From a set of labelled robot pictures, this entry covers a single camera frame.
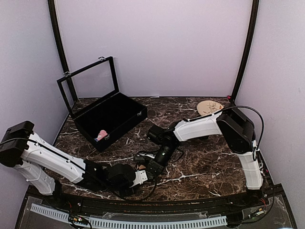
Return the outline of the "brown argyle sock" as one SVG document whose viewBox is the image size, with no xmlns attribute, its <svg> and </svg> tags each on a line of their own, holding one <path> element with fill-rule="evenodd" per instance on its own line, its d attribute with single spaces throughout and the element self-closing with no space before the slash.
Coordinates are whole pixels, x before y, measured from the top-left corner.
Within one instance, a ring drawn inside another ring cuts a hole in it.
<svg viewBox="0 0 305 229">
<path fill-rule="evenodd" d="M 143 163 L 136 164 L 136 170 L 137 171 L 141 171 L 141 170 L 145 170 L 145 169 L 146 169 L 145 164 L 143 164 Z"/>
</svg>

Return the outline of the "pink teal patterned sock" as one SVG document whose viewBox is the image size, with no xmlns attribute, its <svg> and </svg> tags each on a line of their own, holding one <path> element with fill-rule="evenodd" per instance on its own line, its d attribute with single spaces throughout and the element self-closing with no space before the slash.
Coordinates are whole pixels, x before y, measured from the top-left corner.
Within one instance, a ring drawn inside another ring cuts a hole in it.
<svg viewBox="0 0 305 229">
<path fill-rule="evenodd" d="M 95 141 L 98 142 L 100 140 L 102 140 L 104 137 L 106 137 L 108 135 L 108 133 L 105 130 L 101 130 L 97 137 L 95 138 Z"/>
</svg>

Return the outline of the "black storage box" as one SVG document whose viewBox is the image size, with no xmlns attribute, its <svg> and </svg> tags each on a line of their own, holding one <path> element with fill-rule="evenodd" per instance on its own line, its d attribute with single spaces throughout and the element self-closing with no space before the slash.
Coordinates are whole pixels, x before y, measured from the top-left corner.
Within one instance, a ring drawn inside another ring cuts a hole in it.
<svg viewBox="0 0 305 229">
<path fill-rule="evenodd" d="M 122 93 L 117 93 L 74 119 L 79 132 L 102 152 L 147 118 L 147 107 Z M 101 130 L 108 135 L 96 142 Z"/>
</svg>

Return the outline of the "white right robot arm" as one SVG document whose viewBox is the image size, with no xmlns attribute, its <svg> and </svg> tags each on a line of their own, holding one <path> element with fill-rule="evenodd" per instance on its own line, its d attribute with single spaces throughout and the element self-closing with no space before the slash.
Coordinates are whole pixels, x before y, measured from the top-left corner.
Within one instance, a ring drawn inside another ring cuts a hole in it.
<svg viewBox="0 0 305 229">
<path fill-rule="evenodd" d="M 263 163 L 259 159 L 260 139 L 256 139 L 254 123 L 241 111 L 242 106 L 225 107 L 222 110 L 194 119 L 183 119 L 164 129 L 152 126 L 147 134 L 160 148 L 148 162 L 147 169 L 157 176 L 162 173 L 181 142 L 210 135 L 222 135 L 230 150 L 237 154 L 250 190 L 243 203 L 253 207 L 262 198 Z"/>
</svg>

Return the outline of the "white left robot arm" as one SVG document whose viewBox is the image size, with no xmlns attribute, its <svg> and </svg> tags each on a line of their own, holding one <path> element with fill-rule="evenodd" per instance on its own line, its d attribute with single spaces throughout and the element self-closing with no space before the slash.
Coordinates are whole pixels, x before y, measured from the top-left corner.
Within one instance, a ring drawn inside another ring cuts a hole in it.
<svg viewBox="0 0 305 229">
<path fill-rule="evenodd" d="M 61 193 L 60 182 L 47 175 L 45 168 L 77 186 L 90 191 L 110 191 L 119 198 L 156 179 L 152 170 L 136 171 L 127 164 L 109 166 L 71 156 L 48 144 L 33 128 L 32 122 L 24 121 L 6 130 L 0 143 L 0 163 L 18 170 L 57 208 L 67 204 L 67 197 Z"/>
</svg>

